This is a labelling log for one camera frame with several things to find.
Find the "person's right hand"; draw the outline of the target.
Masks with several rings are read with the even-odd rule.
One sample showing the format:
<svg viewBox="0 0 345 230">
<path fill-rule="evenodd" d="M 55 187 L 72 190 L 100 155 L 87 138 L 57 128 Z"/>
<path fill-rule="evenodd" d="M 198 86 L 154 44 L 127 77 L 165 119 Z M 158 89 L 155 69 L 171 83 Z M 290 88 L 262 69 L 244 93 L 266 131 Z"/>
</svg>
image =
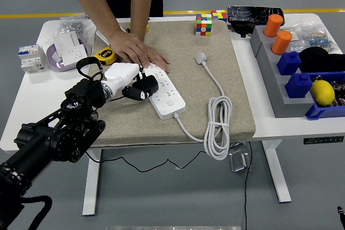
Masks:
<svg viewBox="0 0 345 230">
<path fill-rule="evenodd" d="M 139 64 L 142 67 L 149 65 L 149 59 L 142 41 L 135 34 L 114 32 L 108 38 L 111 48 L 125 62 Z"/>
</svg>

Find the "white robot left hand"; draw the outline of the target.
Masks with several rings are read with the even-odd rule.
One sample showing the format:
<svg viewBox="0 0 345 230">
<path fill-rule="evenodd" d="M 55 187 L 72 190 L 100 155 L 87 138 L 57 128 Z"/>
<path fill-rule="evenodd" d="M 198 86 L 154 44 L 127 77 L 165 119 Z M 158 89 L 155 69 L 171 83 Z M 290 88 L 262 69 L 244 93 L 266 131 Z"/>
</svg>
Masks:
<svg viewBox="0 0 345 230">
<path fill-rule="evenodd" d="M 136 101 L 142 101 L 151 97 L 152 93 L 150 91 L 129 86 L 136 77 L 139 77 L 136 83 L 139 83 L 139 80 L 147 78 L 140 65 L 114 63 L 105 71 L 105 79 L 101 81 L 106 102 L 113 101 L 116 93 L 119 91 L 121 91 L 124 97 Z"/>
</svg>

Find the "person's left hand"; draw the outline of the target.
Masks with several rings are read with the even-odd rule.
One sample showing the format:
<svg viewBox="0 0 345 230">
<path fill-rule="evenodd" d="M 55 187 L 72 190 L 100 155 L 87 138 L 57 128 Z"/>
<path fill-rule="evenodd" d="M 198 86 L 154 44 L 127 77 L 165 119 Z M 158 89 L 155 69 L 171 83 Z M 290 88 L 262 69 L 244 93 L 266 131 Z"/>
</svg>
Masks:
<svg viewBox="0 0 345 230">
<path fill-rule="evenodd" d="M 170 61 L 163 53 L 147 45 L 144 45 L 144 49 L 145 49 L 147 59 L 148 59 L 146 63 L 143 65 L 144 68 L 147 68 L 149 64 L 152 63 L 152 64 L 157 65 L 162 70 L 164 70 L 167 74 L 170 73 L 170 70 L 168 67 L 168 65 L 170 64 Z"/>
</svg>

